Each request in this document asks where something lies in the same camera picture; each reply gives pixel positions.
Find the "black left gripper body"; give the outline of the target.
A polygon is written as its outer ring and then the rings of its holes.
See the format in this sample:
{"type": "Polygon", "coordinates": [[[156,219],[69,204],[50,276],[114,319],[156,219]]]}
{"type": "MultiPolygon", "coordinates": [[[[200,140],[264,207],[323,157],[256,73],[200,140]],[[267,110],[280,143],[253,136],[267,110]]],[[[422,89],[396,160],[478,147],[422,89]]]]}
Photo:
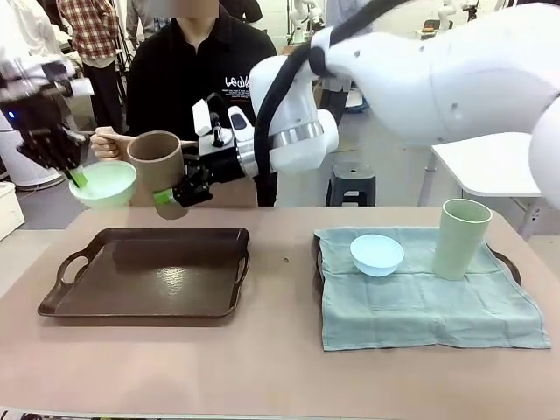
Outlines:
{"type": "Polygon", "coordinates": [[[62,93],[56,87],[19,93],[2,88],[1,111],[25,144],[64,145],[61,99],[62,93]]]}

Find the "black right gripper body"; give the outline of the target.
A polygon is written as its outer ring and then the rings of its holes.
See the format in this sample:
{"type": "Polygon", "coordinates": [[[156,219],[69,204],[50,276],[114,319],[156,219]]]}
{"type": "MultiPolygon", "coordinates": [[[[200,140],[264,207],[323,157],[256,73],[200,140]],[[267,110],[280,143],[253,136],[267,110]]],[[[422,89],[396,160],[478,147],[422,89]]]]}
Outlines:
{"type": "Polygon", "coordinates": [[[225,184],[245,177],[235,147],[206,154],[202,164],[208,171],[209,184],[225,184]]]}

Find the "person's right hand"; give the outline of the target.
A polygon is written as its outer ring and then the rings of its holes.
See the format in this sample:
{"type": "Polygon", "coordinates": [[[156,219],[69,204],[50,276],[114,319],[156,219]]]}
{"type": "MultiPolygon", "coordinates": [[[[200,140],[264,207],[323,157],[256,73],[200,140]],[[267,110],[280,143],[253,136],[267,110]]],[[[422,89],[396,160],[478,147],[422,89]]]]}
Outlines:
{"type": "Polygon", "coordinates": [[[98,127],[90,137],[91,149],[100,161],[126,159],[132,137],[116,133],[112,127],[98,127]]]}

